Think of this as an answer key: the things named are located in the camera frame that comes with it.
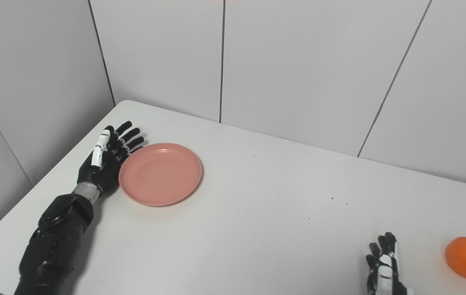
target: robot finger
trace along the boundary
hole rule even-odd
[[[368,295],[375,295],[377,291],[377,272],[373,269],[369,272],[366,286],[368,287]]]
[[[396,237],[390,232],[385,233],[386,243],[388,244],[388,253],[390,256],[394,256],[396,252]]]
[[[131,121],[127,121],[126,123],[120,125],[120,127],[118,127],[118,129],[116,129],[114,133],[116,134],[116,136],[120,137],[122,136],[122,134],[124,134],[124,132],[127,129],[131,128],[131,126],[133,126],[133,123],[131,123]]]
[[[369,243],[369,250],[371,250],[371,254],[375,256],[375,259],[379,260],[380,257],[380,248],[377,243]]]
[[[385,236],[379,236],[379,245],[380,245],[380,248],[382,249],[382,254],[388,254],[390,252],[389,247],[388,247],[388,242],[386,241]]]
[[[120,149],[122,149],[122,147],[125,145],[126,142],[128,142],[129,140],[131,140],[134,136],[137,136],[139,135],[140,133],[140,129],[138,127],[130,130],[129,132],[125,133],[122,137],[120,137],[116,144],[114,145],[113,147],[113,152],[116,152]]]
[[[145,140],[143,139],[143,137],[139,136],[128,142],[126,145],[122,146],[122,148],[120,148],[116,152],[116,157],[118,161],[121,161],[121,159],[123,159],[125,155],[129,154],[136,146],[142,144],[144,141]]]
[[[129,153],[126,153],[121,158],[119,158],[120,159],[119,162],[123,163],[132,153],[134,153],[135,151],[138,151],[141,148],[143,148],[143,146],[139,146],[139,147],[135,148],[134,150],[130,151]]]
[[[377,260],[372,254],[366,255],[366,262],[368,263],[370,269],[374,269],[377,266]]]

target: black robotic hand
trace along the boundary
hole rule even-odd
[[[131,140],[140,133],[137,127],[124,134],[132,125],[127,121],[116,130],[110,125],[104,129],[94,150],[80,167],[77,183],[94,184],[100,196],[118,187],[118,173],[123,162],[144,142],[142,136]]]
[[[93,203],[118,187],[118,173],[127,157],[144,142],[140,129],[127,121],[107,126],[78,173],[77,187],[57,196],[38,221],[20,263],[15,295],[57,295],[74,269],[81,239],[94,219]]]
[[[398,258],[396,237],[387,232],[379,236],[379,245],[370,243],[371,254],[366,255],[370,271],[368,275],[369,295],[409,295],[413,290],[407,289],[398,280]]]

